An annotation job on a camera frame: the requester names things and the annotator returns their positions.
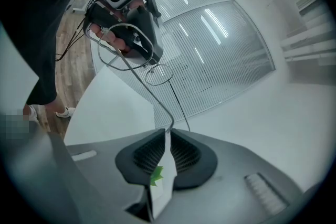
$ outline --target foot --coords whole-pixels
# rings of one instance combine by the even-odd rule
[[[68,108],[67,106],[65,107],[65,112],[64,113],[58,113],[55,112],[56,116],[59,118],[69,118],[72,117],[73,113],[75,112],[75,108]]]
[[[35,122],[39,123],[38,119],[37,119],[37,112],[36,112],[36,110],[31,105],[29,105],[29,108],[30,108],[29,120],[30,121],[35,121]]]

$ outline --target white shoe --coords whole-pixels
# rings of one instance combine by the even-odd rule
[[[38,119],[37,119],[37,112],[36,112],[36,110],[31,105],[29,105],[29,108],[30,108],[30,115],[29,115],[28,119],[30,121],[35,121],[35,122],[39,123]]]
[[[72,117],[73,113],[75,112],[75,108],[68,108],[67,106],[65,107],[65,112],[60,114],[58,112],[55,112],[56,116],[59,118],[69,118]]]

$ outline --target wooden floor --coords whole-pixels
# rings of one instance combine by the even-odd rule
[[[76,5],[72,7],[80,7],[85,1],[76,0]],[[84,18],[84,15],[73,14],[72,7],[64,13],[57,32],[58,54],[64,52],[77,26]],[[90,40],[83,36],[61,61],[56,62],[56,89],[65,106],[76,107],[94,75]],[[40,125],[46,131],[58,133],[64,138],[70,119],[60,119],[54,113],[46,111],[44,106],[34,107]]]

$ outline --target white wall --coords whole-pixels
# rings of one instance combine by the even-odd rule
[[[276,71],[244,93],[189,119],[191,129],[243,145],[303,190],[321,180],[333,153],[335,87],[291,84],[279,41],[287,23],[269,0],[237,0],[261,32]],[[175,125],[185,129],[185,123]]]

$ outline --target hand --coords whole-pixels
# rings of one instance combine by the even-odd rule
[[[134,0],[130,4],[130,8],[137,8],[140,5],[143,5],[142,0]],[[122,16],[120,11],[113,10],[113,13],[116,16],[118,16],[123,22],[125,22],[125,18]],[[104,35],[100,30],[100,26],[96,25],[96,24],[91,24],[90,30],[98,38],[101,38],[102,40],[105,40],[107,43],[109,43],[115,49],[119,49],[123,52],[129,52],[131,50],[131,48],[125,44],[125,41],[121,38],[117,38],[116,35],[112,31],[109,31],[106,35]]]

